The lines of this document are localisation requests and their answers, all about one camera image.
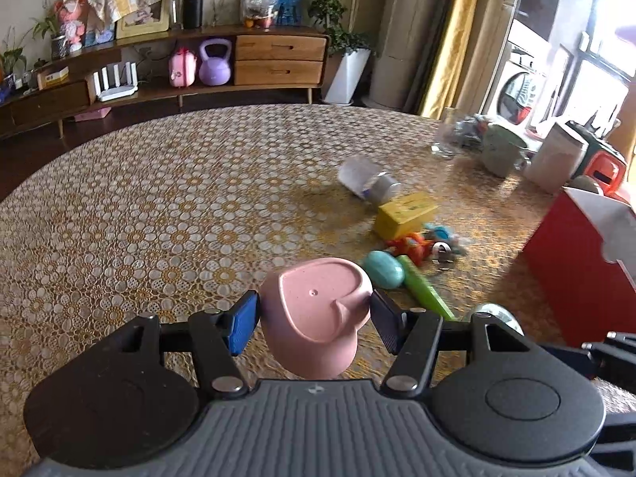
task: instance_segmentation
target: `potted plant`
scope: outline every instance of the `potted plant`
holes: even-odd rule
[[[323,92],[323,100],[331,104],[349,105],[371,54],[366,37],[352,30],[359,2],[351,0],[349,26],[346,29],[341,24],[342,15],[347,10],[342,0],[308,0],[308,2],[309,16],[330,38],[330,56],[332,58],[341,56],[333,82],[326,92]]]
[[[22,51],[24,47],[22,42],[24,36],[16,43],[15,41],[15,27],[9,27],[5,38],[2,40],[2,53],[0,53],[0,63],[2,63],[2,72],[4,73],[5,84],[11,88],[15,88],[15,74],[14,70],[18,63],[22,62],[24,67],[27,67],[27,58]]]
[[[33,39],[38,35],[44,39],[48,32],[51,35],[51,59],[55,61],[68,54],[68,42],[66,41],[66,36],[60,30],[60,22],[51,0],[42,0],[42,8],[45,12],[43,19],[31,18],[36,22],[33,26]]]

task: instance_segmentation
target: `black speaker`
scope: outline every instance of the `black speaker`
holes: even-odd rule
[[[183,28],[199,28],[203,24],[203,0],[183,0]]]

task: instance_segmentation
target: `washing machine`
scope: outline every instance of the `washing machine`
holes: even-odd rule
[[[507,60],[500,65],[484,109],[488,116],[526,127],[546,78],[533,66],[534,57],[510,41],[503,58]]]

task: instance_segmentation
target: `gray mug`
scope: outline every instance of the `gray mug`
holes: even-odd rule
[[[514,170],[530,165],[526,155],[528,144],[511,130],[491,124],[483,135],[481,162],[498,177],[507,177]]]

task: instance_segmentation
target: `yellow package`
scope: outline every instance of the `yellow package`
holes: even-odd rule
[[[416,192],[380,206],[373,230],[384,240],[394,240],[420,231],[422,223],[432,222],[437,204],[426,192]]]

